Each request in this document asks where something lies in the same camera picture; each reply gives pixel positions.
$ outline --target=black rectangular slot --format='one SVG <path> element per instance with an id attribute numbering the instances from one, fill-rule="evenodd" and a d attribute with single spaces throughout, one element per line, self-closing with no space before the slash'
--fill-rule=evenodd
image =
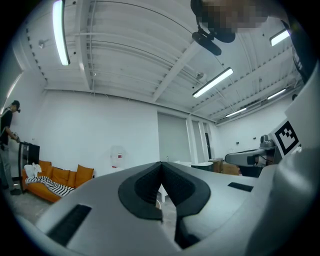
<path id="1" fill-rule="evenodd" d="M 253 186 L 244 185 L 236 182 L 231 182 L 228 186 L 238 190 L 247 191 L 247 192 L 251 192 L 251 190 L 254 188 Z"/>
<path id="2" fill-rule="evenodd" d="M 91 209 L 91 207 L 78 204 L 48 233 L 48 237 L 66 246 Z"/>

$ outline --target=black and white striped cloth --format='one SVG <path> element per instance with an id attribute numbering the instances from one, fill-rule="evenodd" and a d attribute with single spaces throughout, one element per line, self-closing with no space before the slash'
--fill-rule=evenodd
<path id="1" fill-rule="evenodd" d="M 50 178 L 46 176 L 39 176 L 39 177 L 30 177 L 25 179 L 26 184 L 30 183 L 42 183 L 44 184 L 49 191 L 57 195 L 58 197 L 65 197 L 68 195 L 71 191 L 74 190 L 73 187 L 61 185 L 57 182 L 52 181 Z"/>

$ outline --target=black headphones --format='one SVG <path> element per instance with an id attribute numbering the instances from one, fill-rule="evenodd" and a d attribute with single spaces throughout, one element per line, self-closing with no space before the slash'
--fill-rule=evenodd
<path id="1" fill-rule="evenodd" d="M 201 0 L 191 0 L 190 5 L 198 26 L 198 31 L 192 34 L 193 40 L 212 54 L 216 56 L 221 55 L 221 49 L 212 41 L 216 38 L 223 43 L 231 43 L 235 40 L 236 34 L 232 33 L 230 29 L 220 28 L 214 20 L 208 16 L 208 12 L 203 10 Z M 200 20 L 202 24 L 207 25 L 210 33 L 205 32 L 204 29 L 201 28 Z"/>

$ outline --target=gray floor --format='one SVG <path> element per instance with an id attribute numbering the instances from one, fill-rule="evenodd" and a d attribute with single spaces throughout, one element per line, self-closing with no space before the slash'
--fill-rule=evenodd
<path id="1" fill-rule="evenodd" d="M 52 204 L 40 197 L 26 192 L 21 195 L 10 195 L 9 190 L 5 190 L 4 194 L 7 197 L 9 204 L 13 212 L 17 215 L 21 215 L 31 223 L 35 224 L 38 218 L 50 207 Z M 161 194 L 158 193 L 157 199 L 161 202 Z M 171 199 L 166 196 L 165 202 L 160 203 L 163 214 L 163 229 L 174 240 L 176 230 L 176 207 L 172 203 Z"/>

